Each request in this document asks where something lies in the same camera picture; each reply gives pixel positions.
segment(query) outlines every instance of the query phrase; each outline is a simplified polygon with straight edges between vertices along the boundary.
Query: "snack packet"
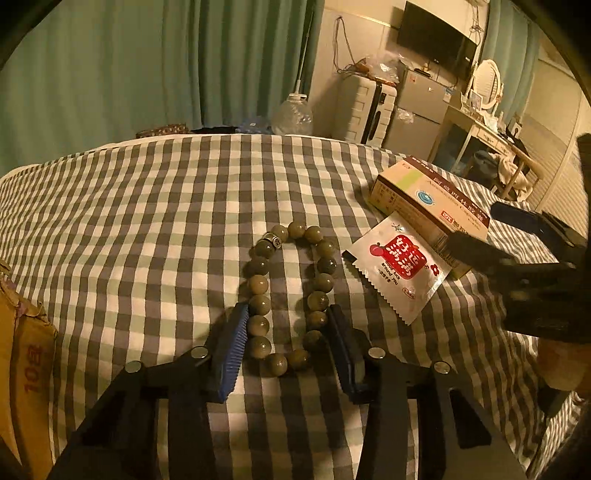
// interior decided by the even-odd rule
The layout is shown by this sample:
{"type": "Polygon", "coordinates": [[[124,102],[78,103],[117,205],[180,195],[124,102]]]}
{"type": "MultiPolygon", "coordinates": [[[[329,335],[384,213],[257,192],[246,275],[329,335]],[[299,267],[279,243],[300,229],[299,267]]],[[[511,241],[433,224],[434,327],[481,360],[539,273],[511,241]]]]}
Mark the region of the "snack packet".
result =
{"type": "Polygon", "coordinates": [[[348,253],[355,266],[410,325],[451,267],[393,212],[357,240],[348,253]]]}

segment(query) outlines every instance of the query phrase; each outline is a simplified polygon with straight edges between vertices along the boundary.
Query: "beaded bracelet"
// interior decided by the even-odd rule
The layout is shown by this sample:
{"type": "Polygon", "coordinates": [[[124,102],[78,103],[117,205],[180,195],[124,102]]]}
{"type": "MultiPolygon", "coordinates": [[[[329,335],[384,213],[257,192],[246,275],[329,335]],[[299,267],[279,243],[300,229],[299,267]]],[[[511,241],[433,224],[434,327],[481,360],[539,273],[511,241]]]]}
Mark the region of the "beaded bracelet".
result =
{"type": "Polygon", "coordinates": [[[252,337],[246,344],[246,351],[253,358],[266,360],[269,370],[276,377],[287,372],[288,367],[296,371],[307,368],[310,364],[309,353],[320,348],[323,343],[322,334],[318,330],[326,323],[324,311],[329,306],[326,294],[333,289],[335,250],[334,243],[324,238],[320,227],[306,228],[300,222],[291,222],[287,228],[275,225],[254,246],[254,256],[246,270],[250,276],[248,286],[254,295],[248,302],[251,317],[246,328],[252,337]],[[271,300],[265,295],[269,289],[269,281],[265,277],[269,273],[268,261],[288,238],[296,240],[302,237],[316,247],[320,257],[316,264],[318,274],[314,279],[314,291],[308,295],[306,302],[310,313],[306,317],[308,332],[303,338],[304,348],[295,349],[287,355],[271,353],[271,342],[265,337],[269,331],[269,321],[265,315],[271,311],[271,300]]]}

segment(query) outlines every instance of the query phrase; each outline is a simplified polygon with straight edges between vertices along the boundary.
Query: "bed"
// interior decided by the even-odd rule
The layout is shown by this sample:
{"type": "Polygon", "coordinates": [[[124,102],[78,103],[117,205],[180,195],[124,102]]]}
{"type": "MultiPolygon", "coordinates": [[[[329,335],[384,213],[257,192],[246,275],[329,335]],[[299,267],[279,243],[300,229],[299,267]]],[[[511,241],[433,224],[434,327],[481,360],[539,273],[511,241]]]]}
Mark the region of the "bed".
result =
{"type": "MultiPolygon", "coordinates": [[[[320,225],[344,250],[375,226],[383,216],[367,203],[369,188],[400,158],[319,138],[189,135],[107,145],[3,179],[0,257],[59,330],[54,453],[126,362],[167,362],[205,340],[210,325],[243,299],[249,249],[270,227],[320,225]]],[[[485,211],[497,200],[441,173],[485,211]]],[[[488,238],[520,262],[554,261],[536,237],[494,220],[488,238]]],[[[297,306],[310,264],[295,248],[272,262],[268,336],[278,352],[301,346],[297,306]]],[[[573,394],[543,436],[536,340],[502,330],[502,300],[486,277],[469,272],[445,281],[411,326],[347,263],[335,277],[329,296],[374,345],[414,364],[447,361],[470,380],[524,468],[540,443],[534,470],[551,458],[580,401],[573,394]]],[[[164,477],[165,407],[158,427],[164,477]]],[[[209,414],[222,479],[355,476],[366,408],[341,392],[330,361],[280,379],[261,378],[259,365],[246,361],[228,402],[211,404],[209,414]]],[[[409,439],[407,472],[415,478],[416,420],[409,439]]]]}

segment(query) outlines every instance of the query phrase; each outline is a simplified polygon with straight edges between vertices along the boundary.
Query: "patterned brown bag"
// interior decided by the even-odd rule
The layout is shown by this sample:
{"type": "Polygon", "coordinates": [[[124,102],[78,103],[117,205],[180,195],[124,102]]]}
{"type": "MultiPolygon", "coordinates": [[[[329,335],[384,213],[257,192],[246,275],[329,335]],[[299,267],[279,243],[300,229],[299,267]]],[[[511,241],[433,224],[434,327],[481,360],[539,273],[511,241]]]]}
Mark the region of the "patterned brown bag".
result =
{"type": "Polygon", "coordinates": [[[56,329],[41,304],[15,291],[1,261],[0,273],[0,437],[27,478],[44,480],[53,465],[49,385],[56,329]]]}

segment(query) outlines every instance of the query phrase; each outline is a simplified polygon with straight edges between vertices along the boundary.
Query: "blue oval logo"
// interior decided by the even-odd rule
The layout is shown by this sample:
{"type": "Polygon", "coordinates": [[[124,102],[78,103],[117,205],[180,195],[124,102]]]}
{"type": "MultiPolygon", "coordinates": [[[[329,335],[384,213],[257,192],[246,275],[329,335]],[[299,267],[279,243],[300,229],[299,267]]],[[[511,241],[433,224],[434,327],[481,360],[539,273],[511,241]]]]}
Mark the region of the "blue oval logo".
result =
{"type": "Polygon", "coordinates": [[[433,200],[433,198],[427,192],[419,190],[417,192],[417,197],[425,205],[429,205],[429,206],[435,205],[435,200],[433,200]]]}

